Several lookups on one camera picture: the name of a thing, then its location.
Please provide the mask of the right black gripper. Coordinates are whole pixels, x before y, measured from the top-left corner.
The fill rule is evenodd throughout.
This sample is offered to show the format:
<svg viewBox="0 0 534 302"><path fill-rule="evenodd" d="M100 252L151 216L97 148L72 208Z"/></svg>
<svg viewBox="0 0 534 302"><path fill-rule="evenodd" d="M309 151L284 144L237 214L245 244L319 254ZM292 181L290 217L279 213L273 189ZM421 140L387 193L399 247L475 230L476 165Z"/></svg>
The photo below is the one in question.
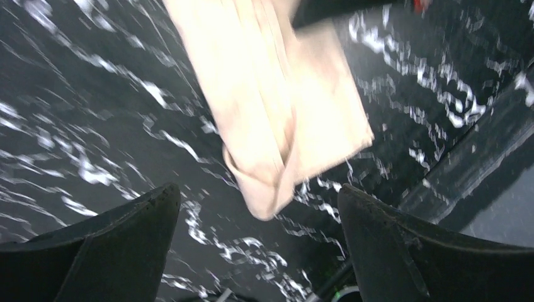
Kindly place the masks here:
<svg viewBox="0 0 534 302"><path fill-rule="evenodd" d="M293 16L291 25L299 30L329 18L348 13L384 6L388 4L403 5L399 0L303 0L300 1Z"/></svg>

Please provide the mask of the beige cloth napkin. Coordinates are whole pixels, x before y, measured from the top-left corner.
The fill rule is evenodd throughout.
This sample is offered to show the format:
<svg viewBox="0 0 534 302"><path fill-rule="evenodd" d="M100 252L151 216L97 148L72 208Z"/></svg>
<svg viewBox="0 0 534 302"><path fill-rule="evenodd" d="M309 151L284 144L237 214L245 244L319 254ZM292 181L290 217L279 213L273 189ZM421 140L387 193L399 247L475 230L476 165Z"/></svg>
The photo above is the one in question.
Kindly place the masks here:
<svg viewBox="0 0 534 302"><path fill-rule="evenodd" d="M174 0L177 28L247 208L270 220L294 187L372 144L334 25L294 32L297 1Z"/></svg>

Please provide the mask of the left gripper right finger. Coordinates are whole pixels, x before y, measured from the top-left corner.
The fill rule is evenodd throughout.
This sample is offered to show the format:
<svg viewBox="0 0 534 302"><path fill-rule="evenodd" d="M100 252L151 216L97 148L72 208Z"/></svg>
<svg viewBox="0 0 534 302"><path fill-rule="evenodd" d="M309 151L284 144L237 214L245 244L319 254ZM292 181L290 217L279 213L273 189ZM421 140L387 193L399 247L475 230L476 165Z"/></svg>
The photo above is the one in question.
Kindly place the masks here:
<svg viewBox="0 0 534 302"><path fill-rule="evenodd" d="M446 230L345 184L344 236L363 301L532 301L533 249Z"/></svg>

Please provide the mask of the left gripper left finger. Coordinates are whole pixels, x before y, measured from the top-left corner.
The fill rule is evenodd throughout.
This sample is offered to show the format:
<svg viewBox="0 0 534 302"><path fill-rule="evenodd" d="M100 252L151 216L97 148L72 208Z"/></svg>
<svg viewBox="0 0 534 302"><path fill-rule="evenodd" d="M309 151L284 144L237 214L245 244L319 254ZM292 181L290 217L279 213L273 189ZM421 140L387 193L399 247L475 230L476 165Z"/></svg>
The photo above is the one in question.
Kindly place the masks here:
<svg viewBox="0 0 534 302"><path fill-rule="evenodd" d="M178 220L176 184L1 245L2 301L154 301Z"/></svg>

